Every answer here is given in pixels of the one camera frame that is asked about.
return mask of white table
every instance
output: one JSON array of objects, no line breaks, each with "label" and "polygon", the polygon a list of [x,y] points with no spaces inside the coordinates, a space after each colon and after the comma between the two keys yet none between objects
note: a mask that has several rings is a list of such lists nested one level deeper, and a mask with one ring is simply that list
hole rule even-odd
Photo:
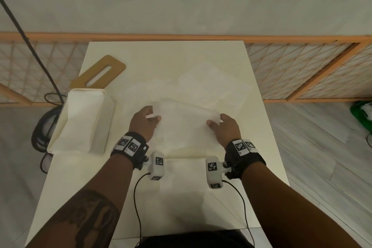
[{"label": "white table", "polygon": [[[252,86],[248,99],[235,119],[242,136],[254,142],[267,166],[288,184],[242,41],[91,42],[80,73],[107,54],[127,65],[127,69],[106,88],[117,102],[120,101],[117,97],[125,87],[152,79],[177,79],[202,61],[210,62],[224,73]],[[120,103],[116,105],[103,156],[76,157],[62,154],[53,157],[27,243],[101,168],[109,158],[111,148],[128,129],[131,115],[123,116],[122,106]],[[220,161],[224,160],[222,148],[215,155]],[[136,200],[142,221],[142,236],[245,227],[243,204],[234,189],[227,184],[222,189],[208,188],[205,159],[166,160],[165,165],[166,172],[162,180],[154,182],[144,178],[137,187]],[[133,207],[133,188],[144,173],[145,168],[133,173],[113,239],[139,235],[139,224]],[[241,182],[233,180],[232,183],[245,197],[249,227],[259,227]]]}]

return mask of lattice screen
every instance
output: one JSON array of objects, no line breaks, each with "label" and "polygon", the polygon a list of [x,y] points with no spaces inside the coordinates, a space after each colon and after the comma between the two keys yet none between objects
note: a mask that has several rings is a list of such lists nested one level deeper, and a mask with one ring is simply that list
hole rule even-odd
[{"label": "lattice screen", "polygon": [[285,99],[351,44],[246,44],[262,99]]},{"label": "lattice screen", "polygon": [[[66,94],[70,81],[79,74],[88,43],[32,44],[61,93]],[[44,102],[44,94],[54,92],[25,43],[0,43],[0,83],[33,102]],[[2,96],[0,102],[9,100]]]},{"label": "lattice screen", "polygon": [[301,98],[357,98],[372,95],[372,44],[351,57]]}]

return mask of napkin box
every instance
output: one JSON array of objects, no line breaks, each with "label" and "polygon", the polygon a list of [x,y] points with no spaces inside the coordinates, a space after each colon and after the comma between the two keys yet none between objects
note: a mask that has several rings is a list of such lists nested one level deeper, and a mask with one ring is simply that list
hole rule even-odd
[{"label": "napkin box", "polygon": [[[112,98],[107,94],[106,90],[104,89],[74,88],[72,89],[72,91],[73,90],[102,91],[102,93],[104,94],[103,103],[102,103],[101,109],[99,110],[95,129],[93,130],[93,134],[92,134],[93,138],[91,140],[90,150],[88,151],[88,153],[91,153],[91,154],[102,155],[105,152],[107,136],[110,130],[111,119],[114,113],[115,103],[112,100]],[[83,152],[80,152],[80,151],[71,151],[71,150],[63,151],[63,149],[56,149],[55,147],[53,147],[54,142],[60,136],[62,129],[64,128],[67,122],[67,117],[68,117],[67,109],[68,109],[68,97],[67,97],[67,101],[65,105],[63,106],[58,122],[55,126],[55,129],[50,139],[47,151],[51,154],[63,154],[63,153],[84,154]]]}]

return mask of gray wood-look floor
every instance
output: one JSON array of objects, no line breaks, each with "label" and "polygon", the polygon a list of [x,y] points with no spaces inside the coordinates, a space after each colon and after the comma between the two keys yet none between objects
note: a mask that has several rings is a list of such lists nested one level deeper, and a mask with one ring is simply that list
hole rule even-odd
[{"label": "gray wood-look floor", "polygon": [[[368,132],[345,103],[265,105],[291,187],[333,218],[362,247],[372,248],[372,149]],[[46,108],[0,108],[0,239],[24,247],[45,181],[42,154],[30,145]],[[256,247],[271,247],[252,230]],[[110,247],[133,247],[116,240]]]}]

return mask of tattoo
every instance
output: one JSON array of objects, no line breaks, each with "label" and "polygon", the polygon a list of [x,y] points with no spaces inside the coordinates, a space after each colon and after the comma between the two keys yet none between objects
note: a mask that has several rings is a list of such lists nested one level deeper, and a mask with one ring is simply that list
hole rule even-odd
[{"label": "tattoo", "polygon": [[77,248],[85,247],[87,239],[89,242],[94,239],[91,247],[102,248],[109,246],[119,216],[119,210],[105,196],[93,190],[81,190],[47,224],[68,222],[76,225],[79,229],[75,237]]}]

